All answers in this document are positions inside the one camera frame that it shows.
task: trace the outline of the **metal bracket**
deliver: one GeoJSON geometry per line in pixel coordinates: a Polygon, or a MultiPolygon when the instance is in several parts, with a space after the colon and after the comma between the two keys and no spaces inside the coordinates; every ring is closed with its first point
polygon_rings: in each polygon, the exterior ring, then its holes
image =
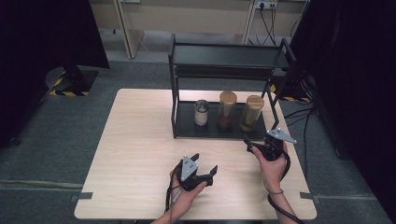
{"type": "Polygon", "coordinates": [[[268,130],[267,134],[274,137],[275,139],[287,141],[293,144],[297,144],[297,140],[288,136],[285,132],[283,132],[280,128],[274,130],[268,130]]]}
{"type": "Polygon", "coordinates": [[[195,163],[188,156],[184,156],[183,165],[181,169],[181,180],[186,180],[190,175],[194,174],[194,172],[198,169],[198,164],[195,163]]]}

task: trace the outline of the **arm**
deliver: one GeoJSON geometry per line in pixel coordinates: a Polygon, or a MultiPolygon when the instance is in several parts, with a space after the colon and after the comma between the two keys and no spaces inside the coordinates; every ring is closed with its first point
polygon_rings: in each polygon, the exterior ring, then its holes
{"type": "Polygon", "coordinates": [[[195,197],[206,187],[206,182],[201,183],[192,191],[184,190],[174,176],[172,181],[172,204],[169,210],[164,213],[153,224],[169,224],[178,221],[184,214],[186,214],[192,205],[195,197]]]}
{"type": "MultiPolygon", "coordinates": [[[[283,145],[283,148],[285,152],[288,152],[285,143],[283,145]]],[[[285,156],[282,154],[276,161],[267,161],[256,147],[252,148],[252,152],[259,161],[262,179],[264,180],[264,186],[266,187],[273,202],[277,206],[281,207],[283,210],[296,217],[288,200],[283,194],[283,190],[280,188],[280,181],[282,180],[282,175],[286,168],[285,156]]],[[[296,223],[295,221],[293,221],[289,217],[286,217],[278,211],[276,211],[276,215],[279,219],[279,223],[281,224],[296,223]]]]}

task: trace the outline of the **wall outlet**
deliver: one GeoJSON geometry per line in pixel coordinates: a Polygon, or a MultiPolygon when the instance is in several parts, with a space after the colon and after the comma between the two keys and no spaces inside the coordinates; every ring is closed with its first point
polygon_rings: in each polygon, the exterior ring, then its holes
{"type": "Polygon", "coordinates": [[[263,9],[266,9],[266,10],[276,9],[277,0],[260,0],[260,1],[257,1],[256,8],[257,9],[262,8],[262,4],[263,4],[263,9]]]}

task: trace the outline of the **jar lid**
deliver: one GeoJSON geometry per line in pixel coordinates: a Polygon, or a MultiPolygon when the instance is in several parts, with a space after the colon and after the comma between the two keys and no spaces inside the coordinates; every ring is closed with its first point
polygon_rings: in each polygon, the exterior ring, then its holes
{"type": "Polygon", "coordinates": [[[209,110],[209,102],[206,100],[199,100],[195,102],[195,110],[198,112],[206,112],[209,110]]]}
{"type": "Polygon", "coordinates": [[[236,94],[232,91],[224,91],[220,94],[220,100],[226,105],[233,105],[236,103],[236,94]]]}
{"type": "Polygon", "coordinates": [[[250,95],[247,98],[247,104],[254,109],[261,109],[264,106],[264,99],[258,95],[250,95]]]}

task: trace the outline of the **wooden table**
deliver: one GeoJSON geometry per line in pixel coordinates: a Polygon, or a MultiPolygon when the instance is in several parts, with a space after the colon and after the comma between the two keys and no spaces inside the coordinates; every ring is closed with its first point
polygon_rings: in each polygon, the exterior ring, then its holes
{"type": "MultiPolygon", "coordinates": [[[[260,92],[235,91],[238,102],[260,92]]],[[[220,91],[180,91],[180,99],[209,102],[219,100],[220,91]]],[[[174,138],[171,126],[171,90],[119,90],[108,116],[82,194],[77,218],[155,219],[163,214],[169,172],[184,155],[200,154],[198,175],[219,166],[213,186],[195,199],[184,220],[264,220],[276,219],[262,184],[260,167],[242,140],[174,138]]],[[[289,133],[279,104],[278,127],[289,133]]],[[[264,106],[265,123],[273,123],[271,109],[264,106]]],[[[317,212],[309,193],[293,144],[289,173],[282,181],[295,213],[300,219],[313,219],[317,212]]]]}

